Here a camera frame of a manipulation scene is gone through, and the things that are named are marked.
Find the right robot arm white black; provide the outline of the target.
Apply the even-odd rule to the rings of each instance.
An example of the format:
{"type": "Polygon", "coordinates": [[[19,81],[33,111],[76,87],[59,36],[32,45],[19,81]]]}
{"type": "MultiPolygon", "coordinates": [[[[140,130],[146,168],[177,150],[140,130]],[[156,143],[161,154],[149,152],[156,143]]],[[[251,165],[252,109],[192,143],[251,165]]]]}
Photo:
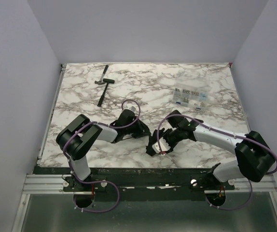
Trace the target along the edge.
{"type": "Polygon", "coordinates": [[[236,133],[221,130],[202,120],[182,115],[177,110],[165,119],[174,128],[164,136],[165,144],[169,147],[189,139],[214,145],[235,155],[234,161],[212,167],[209,171],[211,181],[226,182],[230,179],[247,178],[253,182],[260,182],[266,174],[277,171],[276,154],[256,131],[236,133]]]}

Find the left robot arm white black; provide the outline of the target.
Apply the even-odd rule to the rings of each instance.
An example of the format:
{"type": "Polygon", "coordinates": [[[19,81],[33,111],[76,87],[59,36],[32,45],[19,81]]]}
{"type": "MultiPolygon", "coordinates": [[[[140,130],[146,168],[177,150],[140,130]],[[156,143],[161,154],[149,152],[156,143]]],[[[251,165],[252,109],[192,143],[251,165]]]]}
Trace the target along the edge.
{"type": "Polygon", "coordinates": [[[78,115],[58,134],[56,143],[65,153],[76,178],[84,181],[91,174],[86,154],[96,140],[114,144],[127,135],[137,139],[150,134],[148,126],[138,119],[134,111],[124,109],[108,126],[92,123],[87,116],[78,115]]]}

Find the black folding umbrella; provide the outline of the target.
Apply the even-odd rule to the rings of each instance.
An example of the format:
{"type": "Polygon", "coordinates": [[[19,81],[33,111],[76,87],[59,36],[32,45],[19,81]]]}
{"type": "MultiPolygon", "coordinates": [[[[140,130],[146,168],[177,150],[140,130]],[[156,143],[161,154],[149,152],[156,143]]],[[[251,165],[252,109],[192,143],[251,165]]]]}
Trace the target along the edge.
{"type": "Polygon", "coordinates": [[[149,136],[148,145],[146,146],[146,153],[149,156],[154,156],[156,154],[168,154],[173,151],[173,144],[167,142],[169,134],[172,132],[172,129],[162,128],[160,130],[155,130],[151,136],[149,136]]]}

